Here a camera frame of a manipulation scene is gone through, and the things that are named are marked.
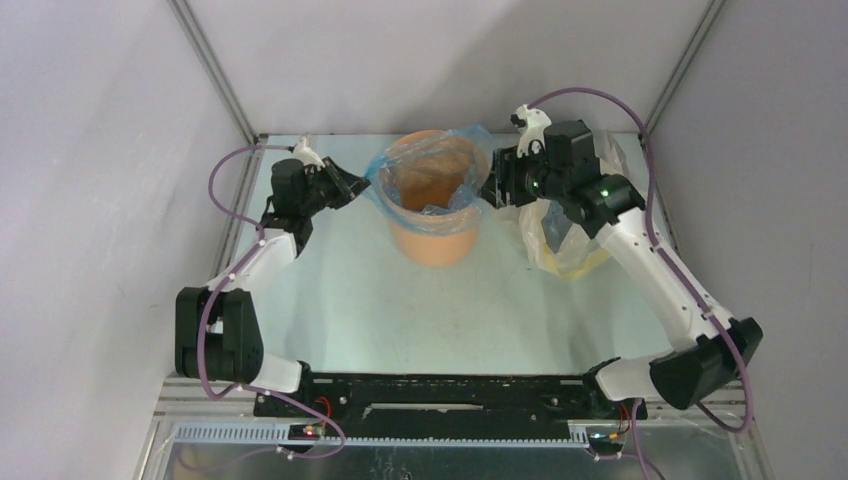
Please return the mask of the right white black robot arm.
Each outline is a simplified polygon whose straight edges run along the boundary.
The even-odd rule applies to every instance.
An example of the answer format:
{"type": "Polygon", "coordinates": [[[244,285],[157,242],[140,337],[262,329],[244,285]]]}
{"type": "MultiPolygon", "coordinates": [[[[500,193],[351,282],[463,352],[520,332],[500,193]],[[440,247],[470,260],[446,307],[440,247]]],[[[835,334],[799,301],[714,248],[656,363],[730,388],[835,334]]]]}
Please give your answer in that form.
{"type": "Polygon", "coordinates": [[[669,351],[592,369],[592,383],[581,392],[588,414],[606,418],[622,400],[637,398],[685,410],[742,379],[763,338],[761,327],[716,302],[649,226],[645,198],[624,175],[602,171],[584,122],[536,127],[516,145],[496,149],[481,195],[495,208],[540,199],[560,205],[623,267],[660,320],[669,351]]]}

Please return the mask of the translucent yellowish plastic bag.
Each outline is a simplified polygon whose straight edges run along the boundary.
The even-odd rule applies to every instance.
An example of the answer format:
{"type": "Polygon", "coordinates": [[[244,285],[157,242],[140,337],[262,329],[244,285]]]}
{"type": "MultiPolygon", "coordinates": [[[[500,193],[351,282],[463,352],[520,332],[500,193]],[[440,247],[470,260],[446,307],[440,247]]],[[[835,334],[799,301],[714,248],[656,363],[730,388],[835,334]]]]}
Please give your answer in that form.
{"type": "Polygon", "coordinates": [[[596,237],[623,212],[644,206],[633,184],[619,172],[600,179],[562,199],[535,198],[518,209],[518,225],[529,260],[563,278],[576,278],[605,261],[596,237]]]}

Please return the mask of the blue plastic trash bag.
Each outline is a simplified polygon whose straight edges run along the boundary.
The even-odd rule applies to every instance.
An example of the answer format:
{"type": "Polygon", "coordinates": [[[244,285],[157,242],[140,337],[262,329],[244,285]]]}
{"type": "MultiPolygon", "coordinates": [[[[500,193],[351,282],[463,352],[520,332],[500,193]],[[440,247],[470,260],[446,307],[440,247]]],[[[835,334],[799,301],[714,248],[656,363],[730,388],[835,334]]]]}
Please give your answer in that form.
{"type": "Polygon", "coordinates": [[[416,132],[370,161],[367,195],[406,230],[431,236],[471,230],[483,219],[481,190],[493,147],[493,136],[480,125],[416,132]]]}

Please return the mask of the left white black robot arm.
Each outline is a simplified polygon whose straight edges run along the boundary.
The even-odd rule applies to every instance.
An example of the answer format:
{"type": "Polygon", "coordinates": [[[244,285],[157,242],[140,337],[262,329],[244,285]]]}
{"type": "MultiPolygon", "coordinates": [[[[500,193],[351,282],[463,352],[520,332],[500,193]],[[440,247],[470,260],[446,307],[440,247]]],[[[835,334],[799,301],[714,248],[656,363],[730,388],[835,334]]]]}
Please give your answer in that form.
{"type": "Polygon", "coordinates": [[[347,206],[370,182],[326,157],[321,166],[295,158],[278,161],[271,168],[270,184],[256,242],[206,285],[178,293],[175,369],[187,378],[277,391],[278,404],[299,417],[316,403],[315,388],[301,380],[308,366],[266,351],[263,334],[270,317],[261,313],[259,298],[305,249],[313,216],[347,206]]]}

